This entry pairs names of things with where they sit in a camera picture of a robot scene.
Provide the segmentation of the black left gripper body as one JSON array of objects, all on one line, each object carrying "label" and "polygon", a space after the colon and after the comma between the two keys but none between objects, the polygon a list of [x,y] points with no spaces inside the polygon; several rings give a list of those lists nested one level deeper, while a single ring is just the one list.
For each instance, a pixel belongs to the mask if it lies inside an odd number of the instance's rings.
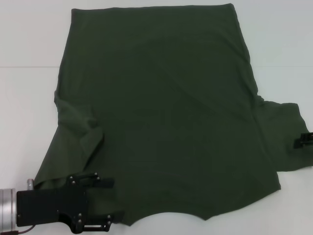
[{"label": "black left gripper body", "polygon": [[82,233],[87,220],[88,200],[82,176],[69,176],[59,188],[16,193],[17,226],[62,222],[72,233]]}]

